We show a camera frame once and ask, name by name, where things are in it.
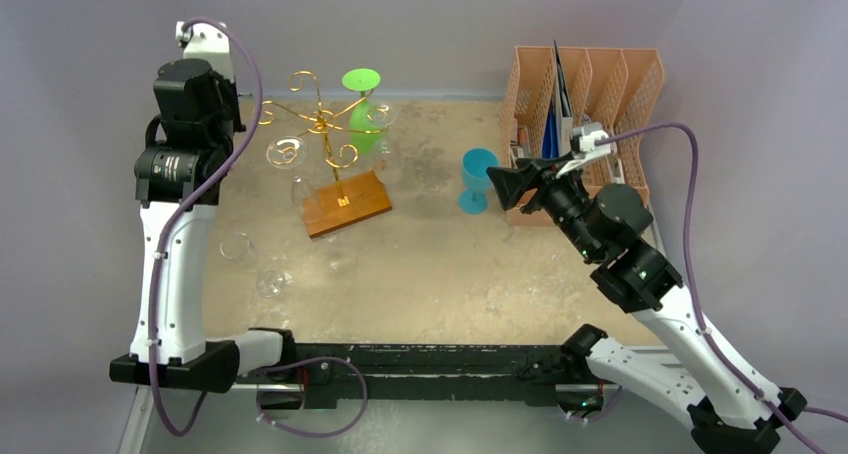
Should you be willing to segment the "blue plastic goblet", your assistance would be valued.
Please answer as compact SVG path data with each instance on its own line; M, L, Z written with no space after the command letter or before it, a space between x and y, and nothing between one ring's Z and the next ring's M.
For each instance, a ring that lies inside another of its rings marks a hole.
M496 155L485 148L473 148L463 155L461 168L464 190L458 198L458 206L463 212L478 215L488 208L487 191L491 181L487 169L497 165Z

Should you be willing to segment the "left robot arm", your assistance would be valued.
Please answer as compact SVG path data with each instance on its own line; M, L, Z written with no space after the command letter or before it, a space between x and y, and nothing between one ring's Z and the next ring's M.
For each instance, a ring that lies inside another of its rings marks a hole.
M215 172L244 131L233 82L201 59L162 65L153 84L159 114L135 162L145 246L139 318L128 353L113 359L114 382L226 393L255 369L272 382L297 373L290 332L251 328L210 339L202 303L206 254L220 201Z

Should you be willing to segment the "clear glass back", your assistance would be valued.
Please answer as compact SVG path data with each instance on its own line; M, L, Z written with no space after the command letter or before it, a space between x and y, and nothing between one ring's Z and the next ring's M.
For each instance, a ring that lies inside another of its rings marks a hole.
M243 232L224 237L219 243L219 253L233 265L246 270L258 268L258 250L253 241Z

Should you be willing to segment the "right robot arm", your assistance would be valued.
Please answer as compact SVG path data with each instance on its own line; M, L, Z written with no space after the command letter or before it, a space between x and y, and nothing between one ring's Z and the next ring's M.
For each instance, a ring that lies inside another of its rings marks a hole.
M770 453L778 430L806 407L802 394L760 375L694 307L670 261L643 239L653 218L626 184L589 195L564 159L521 160L487 175L501 206L545 211L590 264L598 290L647 327L679 370L641 356L592 325L562 347L561 366L576 381L591 375L618 384L674 417L706 453Z

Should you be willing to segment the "clear flute wine glass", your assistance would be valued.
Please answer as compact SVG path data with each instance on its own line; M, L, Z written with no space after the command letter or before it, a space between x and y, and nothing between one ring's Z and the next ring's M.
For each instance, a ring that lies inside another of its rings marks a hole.
M304 164L308 158L306 142L297 136L287 136L272 141L265 151L267 162L291 175L290 197L304 223L316 221L323 214L317 190L306 178Z

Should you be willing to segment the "green plastic goblet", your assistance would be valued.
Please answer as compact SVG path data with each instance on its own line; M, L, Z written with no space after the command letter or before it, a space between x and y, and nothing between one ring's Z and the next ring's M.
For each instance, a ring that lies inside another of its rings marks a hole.
M383 137L387 122L385 115L379 113L378 105L370 100L370 96L381 82L380 74L370 68L355 68L342 77L343 86L359 94L356 105L350 110L348 130L350 144L359 156L371 153L373 145Z

